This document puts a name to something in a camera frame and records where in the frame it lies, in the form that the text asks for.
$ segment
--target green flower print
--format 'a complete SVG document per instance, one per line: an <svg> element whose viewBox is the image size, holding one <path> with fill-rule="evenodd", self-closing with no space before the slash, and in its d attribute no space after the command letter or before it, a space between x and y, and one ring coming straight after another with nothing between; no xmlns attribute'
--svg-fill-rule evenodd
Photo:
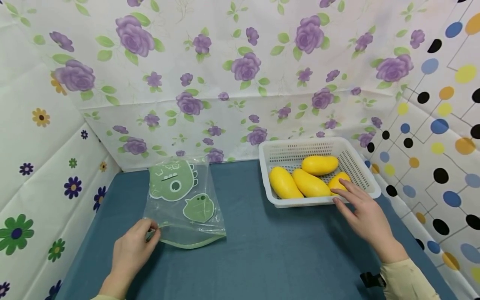
<svg viewBox="0 0 480 300"><path fill-rule="evenodd" d="M65 241L62 239L58 239L52 244L52 248L48 251L48 260L52 261L53 263L60 259L61 253L65 251Z"/></svg>
<svg viewBox="0 0 480 300"><path fill-rule="evenodd" d="M17 247L21 250L27 246L27 239L33 236L34 231L30 229L33 225L33 220L25 220L24 214L18 215L16 221L13 217L5 220L6 228L0 229L0 251L6 248L7 251L5 253L12 255Z"/></svg>

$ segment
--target purple flower print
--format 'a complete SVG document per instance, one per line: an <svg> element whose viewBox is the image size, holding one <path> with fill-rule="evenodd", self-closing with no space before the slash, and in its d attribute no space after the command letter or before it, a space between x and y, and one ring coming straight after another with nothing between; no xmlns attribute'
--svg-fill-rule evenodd
<svg viewBox="0 0 480 300"><path fill-rule="evenodd" d="M55 78L70 91L89 91L94 87L93 69L78 60L68 60L65 67L55 70Z"/></svg>
<svg viewBox="0 0 480 300"><path fill-rule="evenodd" d="M340 75L339 70L332 70L332 71L330 71L329 74L327 74L327 79L325 79L325 82L331 82L331 81L335 80L335 78L339 75Z"/></svg>
<svg viewBox="0 0 480 300"><path fill-rule="evenodd" d="M249 81L255 78L255 75L260 71L262 62L252 52L249 52L241 59L236 59L232 63L231 71L235 74L235 80Z"/></svg>
<svg viewBox="0 0 480 300"><path fill-rule="evenodd" d="M192 94L188 92L183 92L176 97L177 105L184 114L198 116L200 110L204 109L204 104L193 98Z"/></svg>
<svg viewBox="0 0 480 300"><path fill-rule="evenodd" d="M128 134L128 130L124 126L115 125L112 128L113 128L113 130L115 130L116 132L120 132L121 134Z"/></svg>
<svg viewBox="0 0 480 300"><path fill-rule="evenodd" d="M267 138L267 129L262 127L255 127L253 131L247 134L247 142L252 146L258 145Z"/></svg>
<svg viewBox="0 0 480 300"><path fill-rule="evenodd" d="M125 152L130 152L133 155L138 155L147 151L147 144L143 139L136 137L129 137L127 143L123 145Z"/></svg>
<svg viewBox="0 0 480 300"><path fill-rule="evenodd" d="M330 93L328 87L324 87L320 91L313 94L312 106L318 109L325 109L328 105L333 103L333 94Z"/></svg>
<svg viewBox="0 0 480 300"><path fill-rule="evenodd" d="M386 82L399 81L407 76L413 69L412 59L408 54L402 54L396 58L387 58L377 66L377 79Z"/></svg>
<svg viewBox="0 0 480 300"><path fill-rule="evenodd" d="M155 48L152 35L142 28L140 22L134 16L127 15L115 20L117 34L120 43L125 49L141 57L147 57L148 51Z"/></svg>
<svg viewBox="0 0 480 300"><path fill-rule="evenodd" d="M307 69L300 72L299 80L303 81L303 82L310 81L310 75L312 75L312 74L313 74L313 72L310 71L310 68L307 68Z"/></svg>
<svg viewBox="0 0 480 300"><path fill-rule="evenodd" d="M70 40L67 36L61 34L60 32L50 32L50 37L63 50L67 50L68 52L75 51L72 46L72 40Z"/></svg>
<svg viewBox="0 0 480 300"><path fill-rule="evenodd" d="M364 51L369 44L373 42L373 36L370 32L366 32L364 35L359 37L359 39L355 42L357 45L355 46L355 51L360 52Z"/></svg>
<svg viewBox="0 0 480 300"><path fill-rule="evenodd" d="M424 41L425 34L423 30L417 29L412 32L412 36L410 37L410 46L412 46L412 48L417 49Z"/></svg>
<svg viewBox="0 0 480 300"><path fill-rule="evenodd" d="M248 119L252 121L253 123L259 123L260 122L260 117L257 115L249 115Z"/></svg>
<svg viewBox="0 0 480 300"><path fill-rule="evenodd" d="M260 36L258 35L258 32L255 30L255 28L253 28L253 27L247 28L246 34L247 34L248 42L249 42L250 44L256 46L257 43L258 43L257 39L258 39Z"/></svg>
<svg viewBox="0 0 480 300"><path fill-rule="evenodd" d="M223 151L219 149L210 149L206 156L210 163L221 163L223 161Z"/></svg>
<svg viewBox="0 0 480 300"><path fill-rule="evenodd" d="M193 75L190 73L185 73L180 77L180 80L181 80L181 85L188 86L193 80Z"/></svg>
<svg viewBox="0 0 480 300"><path fill-rule="evenodd" d="M324 32L320 29L320 18L317 15L313 15L300 21L300 26L297 27L295 44L300 50L310 54L315 48L320 47L324 42L324 37Z"/></svg>
<svg viewBox="0 0 480 300"><path fill-rule="evenodd" d="M198 54L208 54L210 52L209 47L212 45L212 40L203 34L199 34L193 39L193 45L195 46L195 52Z"/></svg>

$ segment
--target yellow flower print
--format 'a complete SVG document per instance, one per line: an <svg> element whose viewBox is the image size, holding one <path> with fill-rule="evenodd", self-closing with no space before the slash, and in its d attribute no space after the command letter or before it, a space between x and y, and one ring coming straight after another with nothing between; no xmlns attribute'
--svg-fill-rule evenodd
<svg viewBox="0 0 480 300"><path fill-rule="evenodd" d="M44 109L37 108L36 110L32 111L33 114L33 122L36 122L38 127L43 126L46 127L50 124L50 116L47 115L47 112Z"/></svg>

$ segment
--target blue dot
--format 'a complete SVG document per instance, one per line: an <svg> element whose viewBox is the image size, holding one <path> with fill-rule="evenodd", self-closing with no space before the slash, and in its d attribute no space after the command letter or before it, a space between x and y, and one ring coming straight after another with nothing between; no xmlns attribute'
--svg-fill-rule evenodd
<svg viewBox="0 0 480 300"><path fill-rule="evenodd" d="M453 38L462 31L462 28L463 28L463 24L460 22L451 23L447 27L447 30L445 30L445 36L448 38Z"/></svg>
<svg viewBox="0 0 480 300"><path fill-rule="evenodd" d="M410 198L415 198L415 196L417 195L417 192L415 191L415 189L409 185L403 186L403 193Z"/></svg>
<svg viewBox="0 0 480 300"><path fill-rule="evenodd" d="M440 253L440 245L434 242L433 240L430 240L427 242L427 247L430 249L435 254Z"/></svg>
<svg viewBox="0 0 480 300"><path fill-rule="evenodd" d="M438 60L437 59L429 59L423 62L421 65L421 71L425 75L432 74L438 68Z"/></svg>
<svg viewBox="0 0 480 300"><path fill-rule="evenodd" d="M442 134L448 130L448 123L444 119L436 119L430 125L430 130L435 134Z"/></svg>
<svg viewBox="0 0 480 300"><path fill-rule="evenodd" d="M467 174L465 182L472 188L480 188L480 177L477 174Z"/></svg>
<svg viewBox="0 0 480 300"><path fill-rule="evenodd" d="M451 207L459 207L462 204L462 199L456 192L446 191L444 192L444 201Z"/></svg>
<svg viewBox="0 0 480 300"><path fill-rule="evenodd" d="M384 163L387 163L390 160L390 155L387 152L383 151L380 153L380 160Z"/></svg>
<svg viewBox="0 0 480 300"><path fill-rule="evenodd" d="M409 133L410 132L410 125L407 123L403 123L402 126L400 126L400 131L402 133Z"/></svg>

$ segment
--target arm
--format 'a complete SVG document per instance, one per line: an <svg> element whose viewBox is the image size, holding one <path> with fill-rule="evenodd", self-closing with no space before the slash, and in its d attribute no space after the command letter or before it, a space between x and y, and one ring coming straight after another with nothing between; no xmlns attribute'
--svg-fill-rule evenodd
<svg viewBox="0 0 480 300"><path fill-rule="evenodd" d="M343 202L334 203L352 229L375 250L382 266L380 274L386 282L387 300L437 300L440 299L423 273L408 257L407 252L393 236L381 207L364 190L355 184L340 180L347 191L332 189L355 208L350 211Z"/></svg>

